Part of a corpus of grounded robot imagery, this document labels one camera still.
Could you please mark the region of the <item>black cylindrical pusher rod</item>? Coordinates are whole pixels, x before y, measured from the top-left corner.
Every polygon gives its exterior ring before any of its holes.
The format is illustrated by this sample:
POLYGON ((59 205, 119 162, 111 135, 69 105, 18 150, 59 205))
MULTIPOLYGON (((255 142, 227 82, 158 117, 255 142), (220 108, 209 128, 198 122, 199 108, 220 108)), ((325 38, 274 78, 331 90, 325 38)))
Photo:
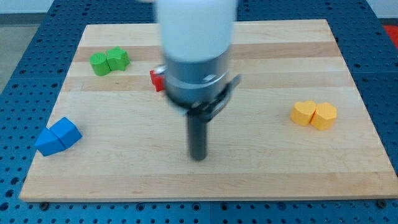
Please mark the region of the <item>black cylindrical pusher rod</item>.
POLYGON ((187 116, 188 148, 192 159, 204 160, 207 156, 207 124, 194 115, 187 116))

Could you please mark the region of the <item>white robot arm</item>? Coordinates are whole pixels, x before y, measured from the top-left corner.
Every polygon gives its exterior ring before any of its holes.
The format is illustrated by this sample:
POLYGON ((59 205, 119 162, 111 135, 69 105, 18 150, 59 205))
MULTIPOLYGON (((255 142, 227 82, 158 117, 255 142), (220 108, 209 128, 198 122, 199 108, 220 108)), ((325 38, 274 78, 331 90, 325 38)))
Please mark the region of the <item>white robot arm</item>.
POLYGON ((190 157, 207 156, 207 124, 228 103, 239 75, 229 76, 237 0, 156 1, 168 99, 187 116, 190 157))

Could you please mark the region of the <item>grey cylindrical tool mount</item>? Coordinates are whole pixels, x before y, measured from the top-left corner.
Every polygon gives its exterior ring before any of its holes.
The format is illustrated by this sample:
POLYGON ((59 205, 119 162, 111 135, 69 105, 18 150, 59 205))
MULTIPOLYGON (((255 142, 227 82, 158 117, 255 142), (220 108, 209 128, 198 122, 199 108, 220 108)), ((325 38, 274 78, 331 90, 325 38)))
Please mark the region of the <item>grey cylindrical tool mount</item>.
POLYGON ((228 104, 241 75, 229 80, 230 49, 201 61, 184 62, 165 56, 164 86, 169 100, 205 122, 228 104))

